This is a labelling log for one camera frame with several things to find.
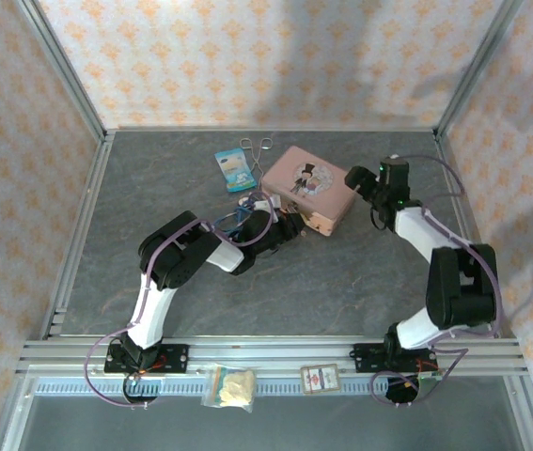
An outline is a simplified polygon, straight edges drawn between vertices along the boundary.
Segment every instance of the scissors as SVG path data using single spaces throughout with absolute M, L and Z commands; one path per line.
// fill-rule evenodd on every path
M 251 142 L 251 139 L 249 138 L 243 138 L 241 141 L 239 141 L 239 146 L 241 146 L 243 150 L 251 150 L 251 159 L 254 161 L 254 163 L 251 165 L 250 171 L 254 172 L 254 168 L 258 169 L 259 171 L 258 188 L 261 189 L 262 178 L 264 177 L 264 171 L 259 165 L 259 158 L 261 157 L 263 150 L 269 150 L 273 148 L 273 140 L 270 138 L 262 138 L 259 141 L 258 155 L 254 153 L 254 144 Z

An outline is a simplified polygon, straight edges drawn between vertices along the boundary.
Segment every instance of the purple cable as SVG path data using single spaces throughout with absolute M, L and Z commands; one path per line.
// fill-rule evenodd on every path
M 462 249 L 464 249 L 464 251 L 466 251 L 469 254 L 469 256 L 471 256 L 481 266 L 483 271 L 489 277 L 490 282 L 492 283 L 492 288 L 494 290 L 494 298 L 495 298 L 495 321 L 494 321 L 494 325 L 492 326 L 492 329 L 489 332 L 481 334 L 481 333 L 472 332 L 472 331 L 458 330 L 456 332 L 447 332 L 445 334 L 442 334 L 442 335 L 434 338 L 432 341 L 430 341 L 428 343 L 428 348 L 430 350 L 432 350 L 433 352 L 440 353 L 440 354 L 456 354 L 456 353 L 458 353 L 459 356 L 454 360 L 452 365 L 449 366 L 447 371 L 444 373 L 444 376 L 442 376 L 442 379 L 425 396 L 423 396 L 421 399 L 418 399 L 418 400 L 415 400 L 413 402 L 410 402 L 410 403 L 406 404 L 406 406 L 409 407 L 409 406 L 415 404 L 416 402 L 421 402 L 421 401 L 425 400 L 427 397 L 429 397 L 431 395 L 431 393 L 433 393 L 433 391 L 439 385 L 441 385 L 441 383 L 443 381 L 445 381 L 447 379 L 447 377 L 452 372 L 452 370 L 456 367 L 456 365 L 462 360 L 462 358 L 469 351 L 468 348 L 463 348 L 463 349 L 459 349 L 459 350 L 439 350 L 434 345 L 436 343 L 440 342 L 441 340 L 448 338 L 449 336 L 454 338 L 457 335 L 468 335 L 468 334 L 470 334 L 470 335 L 479 335 L 479 336 L 494 336 L 494 335 L 496 335 L 499 332 L 499 330 L 500 330 L 500 323 L 502 321 L 502 316 L 504 314 L 504 309 L 502 307 L 502 294 L 500 292 L 500 285 L 499 285 L 498 279 L 496 278 L 496 276 L 494 274 L 494 271 L 492 271 L 492 268 L 490 267 L 490 265 L 477 252 L 475 252 L 471 248 L 471 246 L 466 244 L 463 240 L 457 239 L 456 236 L 454 235 L 454 233 L 452 233 L 451 230 L 449 230 L 444 225 L 440 225 L 437 222 L 433 221 L 433 219 L 429 216 L 429 214 L 427 214 L 428 211 L 430 211 L 429 208 L 428 208 L 428 205 L 432 201 L 434 201 L 434 200 L 436 200 L 436 199 L 438 199 L 440 197 L 460 197 L 460 196 L 463 196 L 463 195 L 466 194 L 466 190 L 464 189 L 464 185 L 462 184 L 462 181 L 461 181 L 460 177 L 458 176 L 458 174 L 456 173 L 456 171 L 454 171 L 454 169 L 448 163 L 446 163 L 445 161 L 443 161 L 443 160 L 441 160 L 439 158 L 432 157 L 430 155 L 406 155 L 406 156 L 402 156 L 402 157 L 399 157 L 399 158 L 402 158 L 402 159 L 422 158 L 422 159 L 427 159 L 427 160 L 433 160 L 433 161 L 438 162 L 439 164 L 441 164 L 445 169 L 447 169 L 447 171 L 450 174 L 452 174 L 452 177 L 454 178 L 454 180 L 456 181 L 456 183 L 459 186 L 460 192 L 459 193 L 439 194 L 439 195 L 436 195 L 436 196 L 428 199 L 427 202 L 423 203 L 423 207 L 421 209 L 423 218 L 425 219 L 425 221 L 427 221 L 427 224 L 429 224 L 431 227 L 433 227 L 435 230 L 437 230 L 442 235 L 446 236 L 446 238 L 448 238 L 450 241 L 452 241 L 453 243 L 457 244 Z M 372 397 L 377 402 L 379 402 L 381 404 L 384 404 L 385 406 L 399 407 L 399 406 L 403 406 L 403 404 L 389 403 L 389 402 L 383 401 L 382 399 L 380 399 L 378 396 L 375 395 L 375 393 L 374 393 L 374 382 L 380 376 L 393 376 L 395 378 L 400 378 L 403 381 L 405 381 L 407 383 L 410 383 L 410 385 L 413 388 L 415 388 L 415 390 L 416 390 L 415 385 L 408 378 L 406 378 L 404 375 L 402 375 L 400 373 L 397 373 L 395 371 L 379 371 L 378 373 L 375 373 L 370 378 L 370 380 L 368 381 L 368 389 L 370 390 L 370 394 L 372 395 Z
M 264 227 L 264 230 L 262 230 L 260 232 L 260 234 L 257 235 L 253 240 L 247 241 L 247 242 L 231 241 L 226 235 L 218 233 L 219 230 L 217 230 L 208 221 L 195 219 L 194 221 L 192 221 L 189 224 L 185 225 L 180 230 L 178 230 L 176 233 L 174 233 L 173 235 L 168 237 L 162 244 L 160 244 L 160 246 L 158 246 L 157 249 L 155 249 L 155 251 L 151 255 L 151 258 L 149 259 L 149 263 L 147 265 L 147 272 L 146 272 L 146 274 L 148 274 L 147 283 L 145 284 L 145 292 L 143 293 L 143 301 L 141 302 L 141 308 L 139 309 L 138 316 L 136 317 L 136 319 L 131 321 L 125 328 L 120 329 L 119 331 L 112 332 L 111 334 L 107 334 L 105 336 L 102 336 L 99 340 L 97 340 L 95 342 L 95 344 L 90 348 L 90 350 L 88 350 L 88 353 L 86 354 L 85 363 L 83 365 L 84 377 L 85 377 L 86 384 L 88 384 L 88 387 L 95 393 L 95 395 L 97 395 L 103 401 L 108 402 L 112 406 L 127 407 L 129 409 L 133 409 L 135 407 L 134 404 L 125 404 L 123 402 L 115 401 L 114 399 L 111 399 L 111 398 L 105 396 L 99 390 L 97 390 L 97 388 L 90 381 L 90 377 L 88 376 L 88 363 L 90 362 L 91 355 L 93 354 L 93 352 L 97 349 L 97 347 L 104 340 L 106 340 L 107 338 L 119 336 L 121 334 L 124 334 L 125 332 L 130 331 L 132 329 L 132 327 L 134 327 L 136 324 L 138 324 L 139 321 L 141 320 L 141 318 L 143 318 L 143 313 L 145 312 L 145 306 L 147 304 L 147 297 L 149 296 L 149 291 L 150 291 L 150 288 L 151 288 L 151 277 L 150 277 L 150 275 L 151 275 L 151 272 L 153 271 L 153 266 L 155 265 L 155 260 L 157 259 L 157 257 L 163 252 L 163 250 L 167 246 L 169 246 L 172 242 L 174 242 L 174 240 L 176 240 L 178 237 L 180 237 L 181 235 L 186 233 L 188 230 L 190 230 L 191 228 L 195 227 L 197 224 L 203 224 L 210 231 L 213 231 L 214 233 L 216 233 L 216 235 L 218 237 L 220 237 L 220 239 L 222 239 L 224 241 L 227 241 L 227 242 L 230 242 L 231 244 L 235 245 L 236 247 L 249 246 L 250 244 L 253 244 L 253 243 L 258 242 L 259 240 L 261 240 L 264 237 L 264 235 L 266 235 L 266 233 L 268 233 L 268 230 L 270 229 L 271 225 L 273 224 L 274 215 L 275 215 L 274 206 L 273 206 L 272 201 L 270 200 L 270 197 L 267 194 L 265 194 L 264 192 L 255 191 L 255 192 L 251 193 L 249 196 L 251 197 L 254 194 L 259 194 L 259 195 L 261 195 L 262 197 L 264 197 L 266 199 L 266 201 L 268 202 L 268 206 L 270 207 L 270 216 L 268 217 L 268 224 L 266 224 L 266 226 Z

